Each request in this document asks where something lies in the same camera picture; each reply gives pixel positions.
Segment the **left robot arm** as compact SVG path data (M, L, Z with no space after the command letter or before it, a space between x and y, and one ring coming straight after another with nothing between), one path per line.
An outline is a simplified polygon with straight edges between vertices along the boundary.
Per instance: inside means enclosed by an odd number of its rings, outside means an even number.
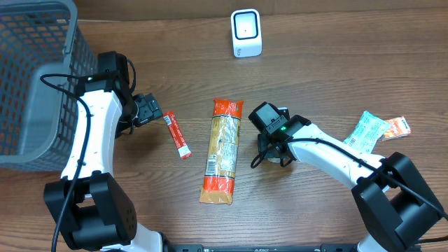
M115 140L161 118L156 99L134 93L134 65L116 51L99 54L96 73L65 78L77 82L73 92L64 93L76 99L78 119L60 180L46 184L43 193L55 221L52 251L59 237L72 250L172 251L164 234L138 222L131 199L113 176Z

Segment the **red snack stick packet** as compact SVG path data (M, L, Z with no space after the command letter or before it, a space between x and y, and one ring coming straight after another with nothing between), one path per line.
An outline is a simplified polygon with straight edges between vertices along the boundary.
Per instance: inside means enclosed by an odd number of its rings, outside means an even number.
M183 136L183 133L179 127L179 124L176 120L176 116L173 111L168 111L163 115L163 119L166 122L169 132L171 134L172 139L176 145L176 149L178 154L182 160L187 158L191 158L193 154L191 153L186 140Z

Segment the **green lid white jar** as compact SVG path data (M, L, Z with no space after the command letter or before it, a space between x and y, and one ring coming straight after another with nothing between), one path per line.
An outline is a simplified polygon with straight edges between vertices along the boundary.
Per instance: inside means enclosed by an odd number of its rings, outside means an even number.
M281 161L281 157L279 155L275 155L275 154L267 155L267 159L273 163L280 163L280 161Z

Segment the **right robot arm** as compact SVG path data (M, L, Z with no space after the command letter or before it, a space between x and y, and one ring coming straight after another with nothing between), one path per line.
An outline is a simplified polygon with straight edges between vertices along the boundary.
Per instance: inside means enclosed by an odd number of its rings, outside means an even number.
M367 229L354 251L417 251L427 242L427 231L447 218L419 170L402 153L383 157L356 150L310 120L267 102L248 119L259 131L252 168L270 157L278 158L282 167L298 161L350 189Z

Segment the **orange tissue pack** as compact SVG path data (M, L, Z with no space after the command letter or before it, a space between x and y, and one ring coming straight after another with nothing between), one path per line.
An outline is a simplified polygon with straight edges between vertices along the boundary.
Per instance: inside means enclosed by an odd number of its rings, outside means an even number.
M386 120L390 125L389 129L381 136L382 141L406 137L412 130L404 116Z

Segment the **orange long noodle package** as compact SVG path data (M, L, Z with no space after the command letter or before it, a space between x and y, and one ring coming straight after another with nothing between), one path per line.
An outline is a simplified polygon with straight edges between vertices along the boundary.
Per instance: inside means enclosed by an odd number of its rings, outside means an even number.
M243 101L214 100L201 203L233 202L243 105Z

